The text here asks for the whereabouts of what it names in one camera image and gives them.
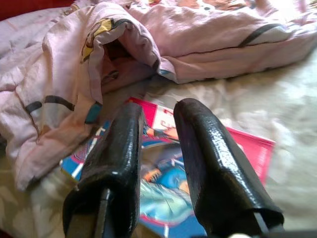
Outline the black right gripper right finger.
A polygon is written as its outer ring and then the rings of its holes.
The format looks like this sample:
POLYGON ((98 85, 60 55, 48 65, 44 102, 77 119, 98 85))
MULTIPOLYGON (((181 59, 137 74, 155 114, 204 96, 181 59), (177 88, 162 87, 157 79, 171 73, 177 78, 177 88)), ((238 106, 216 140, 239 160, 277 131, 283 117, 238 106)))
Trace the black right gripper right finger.
POLYGON ((194 213, 207 234, 282 231, 281 210, 220 120, 191 98, 175 105, 174 119, 194 213))

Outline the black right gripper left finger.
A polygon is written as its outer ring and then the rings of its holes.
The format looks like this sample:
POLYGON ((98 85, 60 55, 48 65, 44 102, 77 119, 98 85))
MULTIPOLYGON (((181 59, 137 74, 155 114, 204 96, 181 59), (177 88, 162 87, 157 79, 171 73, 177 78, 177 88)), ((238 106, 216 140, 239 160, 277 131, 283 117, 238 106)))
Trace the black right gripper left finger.
POLYGON ((129 238, 139 219, 140 158, 145 116, 124 104, 86 159, 63 204, 67 238, 129 238))

